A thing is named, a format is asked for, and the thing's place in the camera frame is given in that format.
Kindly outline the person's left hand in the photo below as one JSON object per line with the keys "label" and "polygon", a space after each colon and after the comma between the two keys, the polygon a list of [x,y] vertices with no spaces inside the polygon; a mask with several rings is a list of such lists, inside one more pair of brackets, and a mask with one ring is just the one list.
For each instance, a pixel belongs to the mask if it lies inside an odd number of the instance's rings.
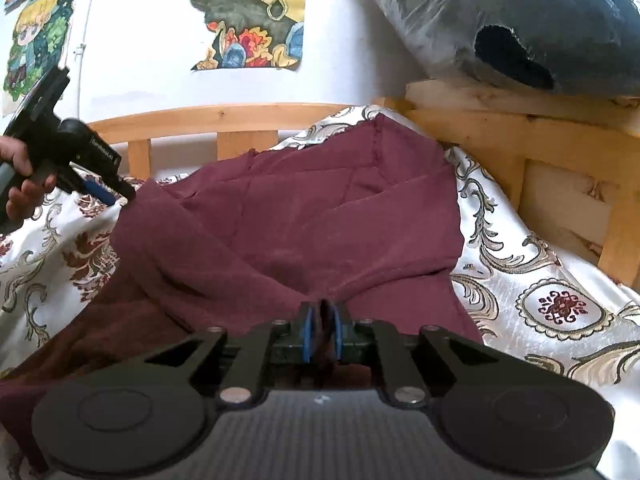
{"label": "person's left hand", "polygon": [[9,220],[19,228],[30,218],[35,209],[42,205],[44,196],[51,193],[56,185],[54,174],[48,174],[40,183],[30,177],[34,174],[28,157],[27,146],[21,141],[8,136],[1,138],[1,159],[8,162],[25,180],[20,186],[10,189],[6,214]]}

